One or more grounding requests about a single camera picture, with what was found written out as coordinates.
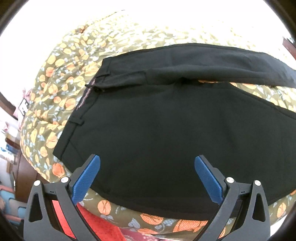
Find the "blue gripper pad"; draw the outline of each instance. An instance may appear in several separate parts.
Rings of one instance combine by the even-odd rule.
[[[98,174],[100,166],[100,157],[95,155],[73,186],[71,200],[74,205],[83,200],[96,175]]]
[[[223,189],[220,183],[199,156],[195,158],[194,167],[212,202],[220,205],[223,201]]]

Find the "red towel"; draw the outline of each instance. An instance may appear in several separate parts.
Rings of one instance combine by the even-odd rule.
[[[66,218],[64,217],[64,214],[61,210],[59,202],[58,201],[52,201],[52,202],[54,205],[54,209],[57,213],[59,222],[61,223],[61,226],[65,234],[75,238],[74,234],[72,233],[66,221]],[[122,235],[118,227],[110,224],[109,222],[105,221],[104,219],[96,215],[93,215],[92,213],[87,211],[84,207],[82,207],[79,203],[77,204],[77,207],[80,210],[81,214],[83,215],[84,219],[89,224],[89,226],[93,229],[93,231],[102,241],[126,241],[126,239],[124,238],[124,236]]]

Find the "floral bedsheet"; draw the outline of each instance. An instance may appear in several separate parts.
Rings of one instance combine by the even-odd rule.
[[[194,29],[180,31],[170,27],[142,26],[121,11],[99,21],[90,21],[67,33],[42,64],[30,95],[30,107],[21,131],[21,149],[27,161],[49,182],[71,173],[52,152],[84,85],[99,70],[102,60],[129,51],[179,43],[211,43]],[[241,48],[255,47],[240,39]],[[232,83],[237,88],[296,112],[296,89]],[[269,206],[271,224],[287,214],[296,200],[296,191]],[[91,213],[120,228],[157,238],[193,240],[207,221],[177,220],[152,216],[118,206],[89,190],[81,202]],[[221,236],[233,224],[229,219]]]

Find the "black trousers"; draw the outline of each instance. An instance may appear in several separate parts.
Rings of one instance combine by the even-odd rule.
[[[99,155],[92,189],[151,215],[211,218],[218,206],[195,173],[200,154],[237,182],[260,180],[271,204],[296,188],[296,114],[226,81],[293,85],[282,67],[262,53],[193,44],[104,59],[54,155],[70,171]]]

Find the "belt loop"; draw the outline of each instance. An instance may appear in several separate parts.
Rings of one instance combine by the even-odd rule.
[[[69,122],[75,123],[79,126],[82,126],[84,123],[84,120],[78,118],[78,117],[74,117],[74,116],[70,116],[70,118],[68,119]]]
[[[106,76],[109,76],[111,74],[111,72],[110,72],[111,60],[112,60],[112,58],[103,59],[102,65],[94,77],[95,78],[94,83],[103,82],[105,80]]]

